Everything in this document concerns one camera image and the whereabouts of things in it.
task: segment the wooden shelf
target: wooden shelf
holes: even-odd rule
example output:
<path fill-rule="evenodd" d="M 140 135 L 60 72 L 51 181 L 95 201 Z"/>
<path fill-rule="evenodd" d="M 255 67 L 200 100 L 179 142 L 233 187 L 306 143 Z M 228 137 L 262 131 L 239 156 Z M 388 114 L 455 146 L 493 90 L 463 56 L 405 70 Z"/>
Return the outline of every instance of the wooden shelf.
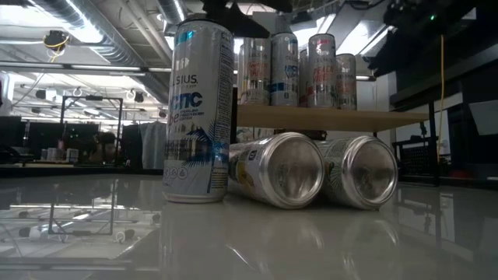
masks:
<path fill-rule="evenodd" d="M 237 126 L 379 132 L 429 119 L 428 114 L 239 105 Z"/>

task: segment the light fixture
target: light fixture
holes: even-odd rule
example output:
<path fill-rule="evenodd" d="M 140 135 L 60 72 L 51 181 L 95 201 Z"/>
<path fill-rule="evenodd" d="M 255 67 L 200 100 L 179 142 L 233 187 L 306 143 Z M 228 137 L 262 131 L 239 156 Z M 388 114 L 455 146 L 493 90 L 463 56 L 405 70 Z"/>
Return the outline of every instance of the light fixture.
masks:
<path fill-rule="evenodd" d="M 386 35 L 388 35 L 389 31 L 391 31 L 393 29 L 394 29 L 393 26 L 388 26 L 387 28 L 385 28 L 384 31 L 382 31 L 382 33 L 379 34 L 379 36 L 375 37 L 371 42 L 368 43 L 368 45 L 365 46 L 364 49 L 361 50 L 360 54 L 365 55 L 366 53 L 368 53 L 373 47 L 375 47 L 377 44 L 379 44 L 379 42 L 382 39 L 384 39 L 384 37 L 386 37 Z"/>

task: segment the ceiling light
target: ceiling light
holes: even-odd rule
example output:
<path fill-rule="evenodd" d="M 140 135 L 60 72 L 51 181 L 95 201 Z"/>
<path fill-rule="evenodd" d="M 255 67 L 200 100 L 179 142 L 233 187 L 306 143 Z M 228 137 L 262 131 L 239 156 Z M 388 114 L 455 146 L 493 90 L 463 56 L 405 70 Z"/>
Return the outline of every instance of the ceiling light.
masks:
<path fill-rule="evenodd" d="M 388 28 L 386 28 L 379 36 L 375 37 L 371 42 L 368 43 L 368 45 L 361 50 L 360 54 L 361 55 L 365 55 L 367 52 L 369 52 L 373 47 L 375 47 L 377 44 L 379 44 L 379 42 L 384 39 L 384 37 L 386 37 L 386 35 L 388 35 L 388 32 L 390 30 L 393 30 L 394 27 L 393 26 L 388 26 Z"/>
<path fill-rule="evenodd" d="M 321 24 L 321 26 L 318 27 L 318 33 L 327 33 L 334 19 L 335 19 L 335 14 L 328 15 L 325 21 Z"/>

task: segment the energy drink can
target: energy drink can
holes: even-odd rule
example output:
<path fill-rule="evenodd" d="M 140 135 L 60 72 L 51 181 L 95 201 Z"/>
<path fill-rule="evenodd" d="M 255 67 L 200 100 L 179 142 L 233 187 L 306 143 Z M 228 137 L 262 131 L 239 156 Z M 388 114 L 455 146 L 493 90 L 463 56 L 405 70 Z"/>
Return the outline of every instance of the energy drink can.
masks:
<path fill-rule="evenodd" d="M 304 49 L 299 53 L 299 107 L 308 107 L 307 87 L 308 51 Z"/>
<path fill-rule="evenodd" d="M 297 38 L 279 33 L 272 38 L 272 106 L 297 107 Z"/>
<path fill-rule="evenodd" d="M 336 108 L 335 38 L 316 34 L 308 42 L 308 107 Z"/>
<path fill-rule="evenodd" d="M 240 97 L 240 104 L 270 104 L 270 56 L 269 39 L 244 38 L 246 83 Z"/>
<path fill-rule="evenodd" d="M 352 54 L 339 54 L 336 60 L 339 108 L 356 110 L 356 58 Z"/>
<path fill-rule="evenodd" d="M 305 135 L 286 132 L 230 146 L 230 192 L 280 208 L 302 208 L 323 181 L 324 161 Z"/>
<path fill-rule="evenodd" d="M 335 203 L 360 209 L 381 207 L 398 182 L 392 151 L 371 136 L 317 142 L 324 157 L 323 192 Z"/>
<path fill-rule="evenodd" d="M 206 19 L 175 33 L 163 171 L 169 201 L 219 201 L 226 193 L 233 89 L 233 35 Z"/>
<path fill-rule="evenodd" d="M 237 103 L 240 104 L 240 98 L 242 97 L 242 93 L 246 91 L 247 88 L 247 74 L 246 74 L 246 65 L 247 59 L 244 53 L 244 45 L 240 46 L 239 50 L 239 61 L 237 64 Z"/>

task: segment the standing can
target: standing can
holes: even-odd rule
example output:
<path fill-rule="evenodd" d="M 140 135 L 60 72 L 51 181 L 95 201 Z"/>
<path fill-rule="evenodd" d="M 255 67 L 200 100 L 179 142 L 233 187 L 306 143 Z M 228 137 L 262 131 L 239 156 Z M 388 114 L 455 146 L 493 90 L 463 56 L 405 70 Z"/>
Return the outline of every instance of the standing can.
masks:
<path fill-rule="evenodd" d="M 163 193 L 168 201 L 219 201 L 228 181 L 233 35 L 193 19 L 174 43 Z"/>
<path fill-rule="evenodd" d="M 240 104 L 240 99 L 242 97 L 242 93 L 246 91 L 246 64 L 247 59 L 244 53 L 244 45 L 240 46 L 239 56 L 238 56 L 238 64 L 237 64 L 237 104 Z"/>
<path fill-rule="evenodd" d="M 352 54 L 339 54 L 336 60 L 339 108 L 356 110 L 356 58 Z"/>
<path fill-rule="evenodd" d="M 272 106 L 297 107 L 298 104 L 297 38 L 292 33 L 278 33 L 272 38 Z"/>
<path fill-rule="evenodd" d="M 244 55 L 247 64 L 244 69 L 246 83 L 240 97 L 241 104 L 270 104 L 270 57 L 269 39 L 244 38 Z"/>
<path fill-rule="evenodd" d="M 308 51 L 302 50 L 299 53 L 299 107 L 308 107 Z"/>
<path fill-rule="evenodd" d="M 316 34 L 308 41 L 308 107 L 336 108 L 335 38 Z"/>

